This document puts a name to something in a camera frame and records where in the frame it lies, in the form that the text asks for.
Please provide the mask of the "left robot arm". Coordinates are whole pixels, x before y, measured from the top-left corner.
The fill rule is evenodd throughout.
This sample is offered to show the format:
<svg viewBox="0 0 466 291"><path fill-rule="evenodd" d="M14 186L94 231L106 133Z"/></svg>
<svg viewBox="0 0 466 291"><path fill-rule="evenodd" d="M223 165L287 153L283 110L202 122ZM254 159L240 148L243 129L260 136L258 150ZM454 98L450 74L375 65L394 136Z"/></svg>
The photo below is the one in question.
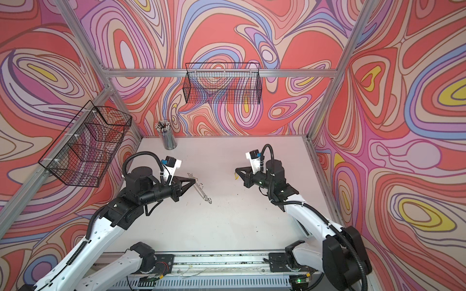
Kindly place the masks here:
<svg viewBox="0 0 466 291"><path fill-rule="evenodd" d="M155 177L148 166L128 171L128 164L139 156L150 156L159 168ZM103 252L142 215L150 216L165 199L179 201L192 186L194 178L179 177L175 171L181 161L171 156L161 160L155 153L142 151L123 163L125 187L116 198L100 207L89 221L86 235L56 267L34 285L24 284L22 291L73 291Z"/></svg>

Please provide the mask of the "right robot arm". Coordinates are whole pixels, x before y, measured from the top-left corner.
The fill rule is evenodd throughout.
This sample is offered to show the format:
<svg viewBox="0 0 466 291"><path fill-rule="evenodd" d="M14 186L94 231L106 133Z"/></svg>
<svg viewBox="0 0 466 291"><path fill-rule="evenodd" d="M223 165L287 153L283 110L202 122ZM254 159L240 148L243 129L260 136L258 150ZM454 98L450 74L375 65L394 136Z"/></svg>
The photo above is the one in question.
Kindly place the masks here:
<svg viewBox="0 0 466 291"><path fill-rule="evenodd" d="M257 186L271 204L291 216L316 242L298 240L287 246L289 267L315 269L339 291L351 291L357 283L361 290L367 291L368 275L373 268L359 231L331 221L308 204L287 182L282 162L275 159L270 144L265 144L262 150L247 152L246 159L250 162L248 167L235 169L243 185L248 189Z"/></svg>

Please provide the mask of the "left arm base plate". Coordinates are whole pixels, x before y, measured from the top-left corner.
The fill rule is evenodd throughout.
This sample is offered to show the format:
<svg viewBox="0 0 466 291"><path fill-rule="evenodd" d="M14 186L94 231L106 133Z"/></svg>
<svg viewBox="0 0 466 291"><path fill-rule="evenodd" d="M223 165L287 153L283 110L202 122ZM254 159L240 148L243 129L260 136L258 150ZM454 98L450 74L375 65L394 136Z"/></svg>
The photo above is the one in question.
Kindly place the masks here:
<svg viewBox="0 0 466 291"><path fill-rule="evenodd" d="M138 270L140 274L167 275L172 272L174 266L173 254L148 255L142 259Z"/></svg>

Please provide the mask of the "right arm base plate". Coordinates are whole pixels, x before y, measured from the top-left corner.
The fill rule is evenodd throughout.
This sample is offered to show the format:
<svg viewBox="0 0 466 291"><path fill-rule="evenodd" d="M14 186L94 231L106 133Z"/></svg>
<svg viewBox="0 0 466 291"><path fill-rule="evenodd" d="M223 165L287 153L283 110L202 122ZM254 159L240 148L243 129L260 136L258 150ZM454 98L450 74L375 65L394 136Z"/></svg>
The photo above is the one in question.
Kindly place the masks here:
<svg viewBox="0 0 466 291"><path fill-rule="evenodd" d="M291 255L285 252L271 252L264 262L269 264L272 273L283 272L308 272L309 267L297 264Z"/></svg>

